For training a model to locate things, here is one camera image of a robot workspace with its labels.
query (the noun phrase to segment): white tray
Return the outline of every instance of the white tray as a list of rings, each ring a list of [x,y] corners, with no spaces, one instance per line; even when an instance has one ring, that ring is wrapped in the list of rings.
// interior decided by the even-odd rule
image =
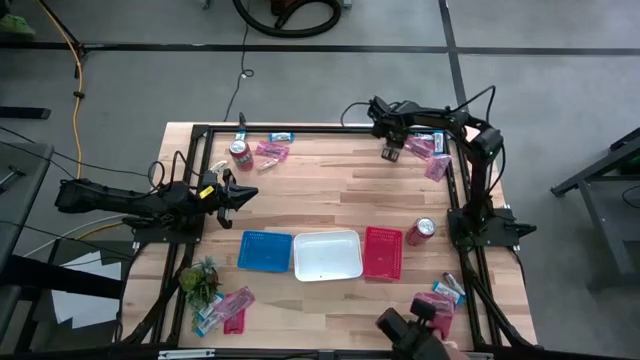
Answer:
[[[299,234],[293,239],[293,259],[300,281],[359,277],[360,236],[353,230]]]

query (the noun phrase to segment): gray concrete floor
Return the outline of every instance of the gray concrete floor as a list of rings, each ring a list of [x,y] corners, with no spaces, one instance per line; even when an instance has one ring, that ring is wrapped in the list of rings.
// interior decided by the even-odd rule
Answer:
[[[254,3],[253,11],[270,19],[267,4]],[[251,30],[248,43],[445,45],[437,0],[354,3],[327,34],[277,40]],[[153,5],[144,0],[51,0],[51,6],[81,40],[240,44],[244,32],[231,3],[222,0],[214,0],[208,11],[195,1],[172,0]],[[459,46],[640,47],[635,36],[640,3],[634,0],[449,0],[449,7]],[[35,2],[16,1],[13,11],[38,30],[39,40],[60,40]],[[310,5],[292,19],[292,26],[327,16],[322,6]],[[91,53],[79,120],[85,161],[146,170],[167,122],[223,118],[239,60],[240,53]],[[593,276],[611,271],[608,249],[596,236],[579,194],[556,199],[548,191],[638,126],[638,58],[461,56],[460,61],[467,96],[498,86],[492,122],[505,135],[506,197],[520,220],[538,226],[523,240],[521,256],[539,343],[555,350],[638,357],[638,292],[586,290]],[[337,122],[346,105],[373,95],[434,107],[456,103],[447,55],[249,53],[246,67],[256,75],[243,81],[232,120],[242,111],[250,121]],[[67,51],[0,50],[0,102],[52,109],[48,121],[0,124],[74,156],[72,75]],[[471,110],[484,114],[484,106],[479,101]],[[352,111],[347,119],[367,122],[363,111]],[[75,171],[73,164],[60,163]],[[84,171],[113,186],[147,188],[141,178]],[[30,225],[60,233],[104,216],[57,212],[52,204],[61,177],[56,168],[49,170]],[[127,238],[124,232],[105,236]],[[16,253],[48,239],[25,232]],[[97,334],[104,335],[91,329],[74,335]]]

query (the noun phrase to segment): white paper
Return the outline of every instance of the white paper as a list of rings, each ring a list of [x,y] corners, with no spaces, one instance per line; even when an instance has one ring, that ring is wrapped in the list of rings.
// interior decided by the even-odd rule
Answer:
[[[68,266],[98,259],[100,259],[100,252],[84,255],[64,265],[69,269],[120,280],[120,263],[103,266],[101,261],[95,261],[90,264]],[[115,320],[116,318],[119,304],[117,299],[79,295],[58,290],[52,290],[51,295],[53,297],[53,305],[58,324],[74,318],[72,326],[77,328],[104,321]]]
[[[120,279],[121,266],[121,263],[114,263],[103,266],[103,269],[108,268],[107,272],[109,273],[103,276],[110,277],[112,279]],[[118,313],[118,308],[120,305],[120,301],[118,299],[96,298],[94,296],[89,297],[94,298],[95,300],[91,300],[92,305],[90,309],[73,316],[73,320],[71,323],[72,329],[77,329],[84,326],[99,324],[116,319],[116,314]]]

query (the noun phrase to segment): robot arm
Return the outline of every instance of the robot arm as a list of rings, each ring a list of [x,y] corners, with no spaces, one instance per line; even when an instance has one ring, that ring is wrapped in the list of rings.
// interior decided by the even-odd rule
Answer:
[[[446,130],[458,140],[472,165],[471,198],[464,207],[467,215],[465,225],[469,230],[479,232],[491,217],[493,209],[486,191],[487,169],[503,147],[500,131],[466,112],[420,107],[412,101],[391,107],[377,96],[371,100],[367,114],[374,123],[372,135],[384,137],[387,141],[382,157],[389,161],[397,161],[399,151],[411,132],[410,127],[414,125]],[[466,138],[466,126],[480,131],[471,141]]]
[[[136,215],[139,218],[125,219],[134,228],[161,227],[172,231],[189,230],[201,214],[217,218],[225,229],[230,229],[229,210],[238,211],[253,198],[258,189],[236,185],[229,169],[224,171],[223,182],[218,175],[203,175],[203,191],[195,194],[189,184],[175,181],[161,185],[157,191],[139,193],[109,188],[88,179],[63,180],[55,205],[63,213],[77,214],[92,210],[105,210]]]

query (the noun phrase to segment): wire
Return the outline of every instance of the wire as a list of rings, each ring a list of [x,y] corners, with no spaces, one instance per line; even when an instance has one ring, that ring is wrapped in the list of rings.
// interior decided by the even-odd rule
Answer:
[[[627,193],[630,191],[633,191],[635,189],[639,189],[640,185],[636,185],[636,186],[632,186],[630,188],[628,188],[627,190],[622,192],[622,201],[624,201],[627,205],[631,206],[634,209],[640,209],[640,205],[634,204],[631,201],[629,201],[629,199],[627,199]]]
[[[72,234],[72,233],[74,233],[74,232],[76,232],[76,231],[78,231],[78,230],[84,229],[84,228],[89,227],[89,226],[91,226],[91,225],[99,224],[99,223],[104,222],[104,221],[115,220],[115,219],[121,219],[121,218],[123,218],[123,217],[125,217],[125,216],[128,216],[128,215],[127,215],[127,214],[113,215],[113,216],[108,216],[108,217],[103,218],[103,219],[98,219],[98,220],[95,220],[95,221],[92,221],[92,222],[86,223],[86,224],[84,224],[84,225],[80,225],[80,226],[78,226],[77,228],[72,229],[72,230],[69,230],[69,231],[67,231],[66,233],[62,234],[61,236],[58,236],[58,237],[56,237],[55,239],[53,239],[53,240],[51,240],[51,241],[47,242],[46,244],[41,245],[41,246],[39,246],[39,247],[35,248],[34,250],[29,251],[29,252],[28,252],[28,253],[26,253],[25,255],[22,255],[22,257],[28,257],[29,255],[35,254],[36,252],[38,252],[38,251],[40,251],[40,250],[42,250],[42,249],[46,248],[47,246],[49,246],[49,245],[53,244],[54,242],[56,242],[56,240],[59,240],[60,238],[63,238],[63,237],[65,237],[65,236],[67,236],[67,235],[69,235],[69,234]]]
[[[176,162],[178,161],[178,156],[180,156],[180,158],[184,162],[185,168],[187,170],[189,170],[189,172],[191,172],[195,176],[202,176],[202,175],[198,174],[197,172],[195,172],[192,168],[190,168],[187,165],[187,159],[185,159],[185,157],[182,154],[182,152],[180,150],[178,150],[175,153],[173,153],[173,161],[171,162],[171,179],[170,179],[171,183],[169,184],[169,188],[171,188],[171,184],[173,184],[173,177],[174,177],[175,172],[176,172]]]
[[[498,185],[498,182],[500,181],[500,179],[502,179],[502,175],[504,174],[504,169],[507,167],[507,153],[505,151],[504,144],[500,146],[500,151],[502,152],[502,166],[500,167],[500,173],[498,174],[498,177],[496,178],[496,181],[493,183],[493,185],[491,185],[489,190],[487,190],[487,196],[490,195],[493,188]]]
[[[89,230],[86,233],[76,237],[76,240],[81,241],[83,239],[86,239],[90,235],[93,235],[93,234],[98,233],[98,232],[103,231],[103,230],[107,230],[107,229],[111,229],[111,228],[114,228],[114,227],[118,227],[118,226],[121,226],[121,225],[124,225],[124,223],[122,221],[121,222],[117,222],[117,223],[113,223],[113,224],[103,225],[103,226],[100,226],[100,227],[95,228],[93,230]]]
[[[73,109],[72,123],[73,123],[73,134],[75,135],[75,138],[76,138],[76,148],[78,150],[78,171],[77,171],[76,178],[80,179],[80,176],[82,175],[82,147],[80,146],[80,137],[78,136],[77,125],[78,125],[78,111],[80,110],[80,101],[82,101],[82,98],[84,98],[84,94],[82,93],[82,84],[83,84],[82,64],[80,63],[80,58],[78,57],[78,53],[73,48],[73,45],[71,44],[71,41],[69,40],[69,37],[67,36],[67,34],[65,34],[60,24],[58,24],[58,21],[56,21],[55,17],[53,17],[53,15],[49,12],[49,10],[47,10],[46,7],[44,7],[44,5],[42,5],[42,3],[38,2],[38,4],[40,4],[40,7],[42,8],[42,10],[44,10],[44,12],[47,14],[49,19],[53,23],[53,25],[56,26],[56,28],[60,32],[60,35],[62,35],[67,45],[69,45],[69,50],[71,50],[71,53],[73,54],[73,58],[76,60],[76,66],[78,67],[78,91],[73,93],[73,95],[76,97],[76,105]]]
[[[513,248],[507,247],[507,249],[509,249],[509,251],[511,251],[513,256],[516,257],[516,261],[518,262],[518,265],[520,265],[520,273],[522,273],[522,282],[524,283],[524,286],[527,286],[527,278],[524,276],[524,266],[522,266],[522,260],[520,260],[520,255],[518,255],[518,253],[515,250],[513,250]]]
[[[352,107],[356,105],[369,105],[369,103],[364,101],[356,101],[354,103],[351,103],[351,105],[347,106],[347,108],[344,109],[344,111],[342,112],[342,115],[340,115],[340,125],[342,125],[342,127],[344,127],[344,116],[347,114],[347,111],[349,111]]]
[[[70,237],[66,237],[66,236],[60,236],[60,235],[55,234],[55,233],[52,233],[52,232],[50,232],[50,231],[41,230],[41,229],[35,228],[35,227],[33,227],[33,226],[29,226],[29,225],[20,225],[20,224],[16,224],[16,223],[14,223],[14,222],[11,222],[11,221],[5,221],[5,220],[0,220],[0,223],[10,224],[10,225],[13,225],[13,226],[17,226],[17,227],[19,227],[19,228],[21,228],[21,229],[22,229],[22,228],[25,228],[25,229],[29,229],[29,230],[33,230],[33,231],[37,231],[37,232],[40,232],[40,233],[43,233],[43,234],[47,234],[47,235],[51,235],[51,236],[56,236],[56,237],[60,238],[60,240],[67,240],[67,241],[75,241],[75,242],[79,242],[79,243],[81,243],[81,244],[85,244],[85,245],[87,245],[87,246],[90,246],[90,247],[92,247],[92,248],[94,248],[94,249],[98,249],[98,250],[104,250],[104,251],[112,252],[112,253],[114,253],[114,254],[122,255],[122,256],[124,256],[124,257],[126,257],[126,258],[128,258],[128,259],[130,259],[130,258],[131,258],[131,256],[129,256],[129,255],[125,254],[125,253],[122,253],[122,252],[116,251],[116,250],[111,250],[111,249],[104,248],[104,247],[102,247],[102,246],[94,245],[94,244],[92,244],[92,243],[90,243],[90,242],[87,242],[87,241],[77,240],[77,239],[70,238]]]
[[[102,257],[100,259],[95,259],[95,260],[91,260],[91,261],[87,261],[87,262],[83,262],[83,263],[73,263],[73,264],[69,264],[69,265],[60,265],[60,267],[71,267],[71,266],[87,265],[87,264],[92,264],[94,262],[107,260],[107,259],[120,260],[120,261],[129,261],[129,259],[125,259],[125,258],[121,258],[121,257],[117,257],[117,256],[105,256],[105,257]]]
[[[247,6],[247,13],[249,13],[250,11],[251,11],[251,1],[249,1],[249,4]],[[227,120],[229,119],[229,111],[231,111],[231,107],[233,106],[233,102],[236,99],[236,95],[238,95],[238,91],[240,91],[240,81],[242,81],[242,79],[251,78],[253,77],[253,75],[255,75],[255,72],[252,69],[244,68],[244,57],[247,53],[245,46],[247,45],[247,36],[249,35],[249,24],[245,22],[244,27],[245,27],[244,37],[242,39],[242,57],[240,58],[240,74],[238,74],[236,89],[233,92],[233,95],[231,96],[231,100],[229,101],[229,105],[227,106],[227,111],[224,114],[224,120],[222,120],[222,122],[227,122]]]
[[[5,128],[4,126],[0,126],[0,130],[6,131],[6,132],[8,132],[9,134],[15,135],[15,136],[17,136],[17,137],[19,137],[19,138],[21,138],[21,139],[23,139],[23,140],[26,140],[26,141],[28,141],[28,142],[30,142],[30,143],[32,143],[32,144],[35,144],[35,143],[36,143],[35,141],[33,141],[33,140],[29,139],[28,137],[26,137],[26,136],[24,136],[24,135],[22,135],[22,134],[19,134],[19,133],[15,132],[15,131],[9,130],[9,129]],[[69,157],[69,156],[67,156],[67,155],[61,154],[61,153],[59,153],[59,152],[57,152],[57,151],[54,151],[53,153],[54,153],[54,154],[56,154],[56,155],[58,155],[58,156],[60,156],[60,157],[62,157],[62,158],[65,158],[65,159],[67,159],[67,160],[69,160],[69,161],[73,161],[73,162],[75,162],[75,163],[77,163],[77,164],[81,164],[81,165],[84,165],[84,166],[86,166],[86,167],[95,168],[95,169],[100,169],[100,170],[104,170],[104,171],[111,171],[111,172],[116,172],[116,173],[122,173],[122,174],[131,174],[131,175],[137,175],[137,176],[147,177],[147,175],[145,175],[145,174],[141,174],[141,173],[138,173],[138,172],[135,172],[135,171],[116,170],[116,169],[110,169],[110,168],[106,168],[106,167],[102,167],[102,166],[98,166],[98,165],[92,165],[92,164],[85,163],[85,162],[80,162],[80,161],[77,161],[77,160],[75,160],[75,159],[73,159],[73,158],[70,158],[70,157]]]
[[[68,172],[68,171],[67,171],[67,169],[63,168],[63,167],[62,167],[62,165],[58,164],[57,162],[55,162],[55,161],[53,161],[53,160],[51,160],[51,159],[47,159],[47,158],[46,158],[46,157],[44,157],[44,156],[38,155],[38,154],[36,154],[36,153],[34,153],[34,152],[31,152],[31,151],[29,151],[29,150],[27,150],[27,149],[23,149],[23,148],[21,148],[21,147],[19,147],[19,146],[15,146],[15,145],[12,145],[12,144],[6,143],[6,142],[4,142],[4,141],[0,141],[0,143],[2,143],[2,144],[4,144],[4,145],[6,145],[6,146],[8,146],[8,147],[14,148],[14,149],[16,149],[16,150],[24,151],[24,152],[26,152],[27,154],[31,154],[31,155],[33,155],[33,156],[35,156],[35,157],[37,157],[37,158],[40,158],[40,159],[42,159],[42,160],[44,160],[44,161],[48,161],[49,163],[51,163],[51,164],[53,164],[53,165],[57,166],[57,167],[58,167],[60,170],[62,170],[65,174],[69,175],[69,177],[70,177],[70,178],[74,179],[73,175],[71,175],[71,173],[70,173],[70,172]]]
[[[467,105],[471,104],[472,102],[474,102],[477,98],[479,98],[480,96],[484,95],[487,91],[492,90],[491,92],[491,99],[489,99],[489,106],[487,106],[487,122],[489,122],[489,112],[491,111],[491,105],[493,104],[493,98],[496,95],[496,86],[495,85],[491,85],[488,88],[480,91],[478,94],[476,94],[474,97],[472,97],[471,99],[465,101],[464,103],[462,103],[462,105],[459,105],[457,108],[451,110],[450,112],[454,113],[460,109],[463,109],[464,107],[466,107]]]
[[[176,161],[175,157],[176,157],[176,154],[174,154],[174,160],[173,160],[174,161],[174,168],[175,168],[175,161]],[[154,168],[155,165],[160,165],[160,168],[162,169],[162,176],[160,177],[160,181],[158,182],[158,184],[154,185],[153,184],[153,178],[152,178],[152,175],[151,175],[151,170]],[[100,194],[100,195],[103,195],[103,196],[111,196],[111,197],[116,197],[116,198],[120,198],[120,199],[129,200],[129,201],[131,201],[131,200],[140,200],[140,199],[144,199],[144,198],[146,198],[146,197],[148,197],[150,195],[153,195],[154,193],[158,192],[158,190],[162,186],[164,186],[165,172],[166,171],[165,171],[165,167],[164,167],[163,163],[161,163],[160,161],[157,161],[157,160],[152,162],[151,165],[149,165],[149,168],[147,169],[147,176],[146,177],[147,177],[147,180],[149,181],[149,184],[151,184],[151,186],[153,186],[153,188],[151,190],[147,191],[146,193],[144,193],[142,195],[138,195],[138,196],[124,196],[124,195],[113,194],[113,193],[110,194],[110,193],[107,193],[107,192],[100,191],[98,189],[94,189],[94,188],[92,188],[90,186],[87,186],[87,185],[79,183],[79,182],[76,183],[76,186],[79,186],[79,187],[81,187],[83,189],[92,191],[94,193],[97,193],[97,194]]]

